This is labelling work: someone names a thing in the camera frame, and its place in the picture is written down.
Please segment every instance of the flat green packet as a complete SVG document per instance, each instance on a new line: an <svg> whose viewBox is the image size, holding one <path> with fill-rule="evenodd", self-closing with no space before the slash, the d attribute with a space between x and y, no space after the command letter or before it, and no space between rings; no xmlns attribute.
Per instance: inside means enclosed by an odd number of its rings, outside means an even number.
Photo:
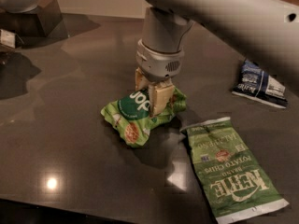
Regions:
<svg viewBox="0 0 299 224"><path fill-rule="evenodd" d="M101 114L128 146L143 147L152 129L170 122L178 112L186 109L186 96L175 88L170 102L160 115L151 118L149 109L148 90L142 90L109 103L101 110Z"/></svg>
<svg viewBox="0 0 299 224"><path fill-rule="evenodd" d="M192 164L218 223L233 223L277 211L289 203L232 126L230 118L208 120L181 130Z"/></svg>

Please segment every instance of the table surface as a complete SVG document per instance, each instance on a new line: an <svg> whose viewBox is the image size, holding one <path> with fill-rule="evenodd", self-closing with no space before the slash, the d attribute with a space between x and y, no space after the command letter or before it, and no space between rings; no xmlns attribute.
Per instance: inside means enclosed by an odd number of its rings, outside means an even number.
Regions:
<svg viewBox="0 0 299 224"><path fill-rule="evenodd" d="M104 121L100 109L135 88L142 24L64 14L48 38L15 50L0 70L0 198L142 224L213 223L179 127L229 116L291 204L241 223L297 223L299 99L286 91L280 110L233 96L244 57L200 25L173 80L188 109L142 149Z"/></svg>

